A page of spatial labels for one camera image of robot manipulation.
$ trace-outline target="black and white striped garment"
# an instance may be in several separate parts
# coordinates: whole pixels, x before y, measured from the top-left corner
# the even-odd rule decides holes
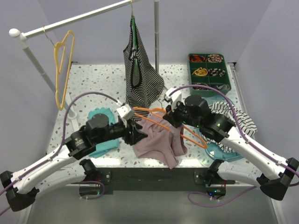
[[[135,28],[132,27],[132,20],[135,20],[134,16],[131,17],[129,43],[123,51],[126,69],[126,103],[131,107],[149,108],[162,93],[164,80],[151,66],[135,22],[133,23]],[[134,31],[136,49],[133,46]],[[134,68],[138,68],[137,75],[134,73]],[[136,111],[136,113],[145,117],[149,114],[144,111]],[[133,116],[133,119],[140,120],[136,116]]]
[[[235,121],[235,119],[233,117],[233,113],[232,113],[232,111],[230,109],[230,106],[228,105],[227,102],[215,102],[212,105],[209,105],[209,107],[211,108],[212,112],[223,114],[223,115],[229,117],[232,121]],[[256,128],[255,123],[252,121],[250,116],[248,116],[248,114],[246,114],[245,112],[243,112],[241,110],[236,109],[235,106],[233,106],[233,107],[234,107],[235,113],[237,115],[238,122],[240,123],[241,129],[249,137],[252,137],[257,132],[257,128]],[[203,138],[207,143],[214,142],[225,153],[234,152],[233,149],[231,149],[227,146],[224,146],[221,143],[217,143],[214,140],[206,138],[205,136],[203,136]]]

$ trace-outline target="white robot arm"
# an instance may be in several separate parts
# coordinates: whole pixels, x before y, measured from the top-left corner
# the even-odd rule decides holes
[[[177,91],[171,95],[173,90],[170,88],[165,94],[165,100],[171,103],[166,108],[167,113],[163,117],[165,120],[175,127],[182,124],[199,127],[203,135],[234,149],[254,165],[240,167],[215,160],[207,171],[208,175],[202,178],[209,184],[219,180],[241,181],[259,187],[271,198],[282,200],[294,177],[294,172],[290,170],[296,171],[299,162],[294,158],[286,159],[276,155],[249,136],[243,136],[229,118],[211,113],[207,102],[200,96],[189,96],[183,104],[181,92]],[[147,134],[139,131],[142,127],[129,119],[134,112],[128,105],[120,107],[117,111],[121,118],[117,124],[109,125],[105,115],[95,115],[79,131],[67,138],[65,145],[49,155],[20,171],[5,171],[0,174],[5,188],[1,194],[7,192],[7,201],[12,210],[22,210],[30,206],[36,197],[94,175],[96,168],[93,163],[81,159],[93,152],[96,144],[122,137],[125,143],[133,145],[147,137]],[[75,166],[58,171],[74,162]]]
[[[117,111],[121,118],[118,123],[111,125],[106,115],[96,114],[86,125],[63,141],[65,144],[39,161],[17,172],[5,171],[0,174],[4,187],[0,195],[6,192],[12,211],[30,206],[37,195],[41,196],[50,190],[93,175],[96,170],[94,164],[83,158],[95,151],[96,144],[123,138],[125,143],[134,145],[147,137],[147,134],[140,131],[142,126],[130,119],[134,111],[129,105],[123,105]],[[58,171],[71,163],[76,165]]]
[[[211,176],[206,177],[210,182],[213,178],[241,181],[259,187],[263,193],[276,200],[284,198],[299,167],[296,159],[281,157],[243,132],[240,133],[239,128],[229,118],[212,113],[207,102],[199,95],[188,96],[183,104],[181,91],[170,88],[164,98],[170,105],[166,107],[167,114],[163,118],[173,126],[187,124],[199,127],[204,136],[234,149],[254,165],[240,167],[215,160],[209,168]]]

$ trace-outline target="metal rod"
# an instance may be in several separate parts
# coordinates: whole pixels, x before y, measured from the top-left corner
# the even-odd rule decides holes
[[[47,85],[50,87],[50,89],[55,93],[56,92],[56,87],[55,85],[52,83],[51,79],[49,78],[49,76],[47,75],[46,71],[42,68],[41,64],[38,62],[38,60],[36,59],[36,57],[34,56],[34,54],[32,53],[32,51],[30,50],[29,47],[26,47],[23,49],[23,51],[25,52],[25,54],[27,55],[27,57],[30,59],[30,61],[33,63],[34,67],[38,70],[38,72],[40,73],[40,75],[42,76],[42,78],[45,80],[45,82],[47,83]],[[62,101],[62,96],[59,94],[59,101]],[[67,109],[68,105],[66,102],[64,102],[64,108]],[[69,115],[72,117],[74,116],[74,112],[72,110],[69,111]]]
[[[129,4],[131,4],[131,1],[132,2],[137,2],[139,0],[124,0],[124,1],[120,1],[120,2],[112,4],[110,6],[106,6],[106,7],[103,7],[103,8],[99,8],[99,9],[90,11],[88,13],[77,15],[77,16],[71,17],[69,19],[62,20],[60,22],[55,22],[53,24],[45,26],[44,28],[41,27],[41,28],[38,28],[38,29],[35,29],[35,30],[32,30],[32,31],[23,33],[23,36],[28,39],[28,38],[37,36],[39,34],[43,34],[44,33],[43,30],[45,30],[46,32],[49,32],[49,31],[54,30],[56,28],[59,28],[59,27],[62,27],[62,26],[65,26],[65,25],[68,25],[68,24],[71,24],[71,23],[74,23],[74,22],[78,22],[78,21],[84,20],[84,19],[93,17],[95,15],[99,15],[99,14],[111,11],[111,10],[116,9],[116,8],[120,8],[120,7],[129,5]]]
[[[154,2],[155,14],[155,68],[159,74],[159,0]]]

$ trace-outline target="blue cloth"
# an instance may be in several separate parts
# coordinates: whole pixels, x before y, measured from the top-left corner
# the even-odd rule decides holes
[[[104,107],[102,107],[101,109],[96,108],[94,111],[90,111],[88,113],[88,119],[90,120],[94,115],[96,115],[98,113],[105,114],[109,118],[109,123],[115,124],[115,118],[114,118],[112,111],[109,108],[104,108]],[[94,157],[94,158],[99,158],[99,157],[105,155],[107,152],[109,152],[110,149],[117,148],[118,146],[119,146],[118,139],[102,142],[102,143],[96,145],[96,151],[93,153],[90,153],[89,156]]]

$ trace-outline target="white wall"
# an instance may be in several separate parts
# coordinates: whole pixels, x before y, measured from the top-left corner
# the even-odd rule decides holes
[[[38,0],[50,23],[89,12],[120,0]],[[271,0],[160,0],[160,60],[187,61],[192,52],[219,52],[235,62],[246,47]],[[154,1],[134,4],[136,24],[149,59],[154,61]],[[131,7],[89,18],[60,28],[60,40],[68,29],[77,41],[74,61],[123,62],[128,44]]]
[[[285,158],[299,159],[299,2],[273,0],[237,62],[256,138]],[[298,223],[299,188],[282,205],[289,224]]]
[[[11,28],[26,32],[48,24],[40,5],[36,0],[3,1],[0,21],[0,172],[3,172],[17,171],[44,156],[57,108],[53,92],[8,35]],[[50,42],[42,35],[28,43],[49,76],[55,80]],[[7,206],[3,194],[0,211]],[[18,213],[9,210],[0,217],[0,223],[14,224],[17,219]]]

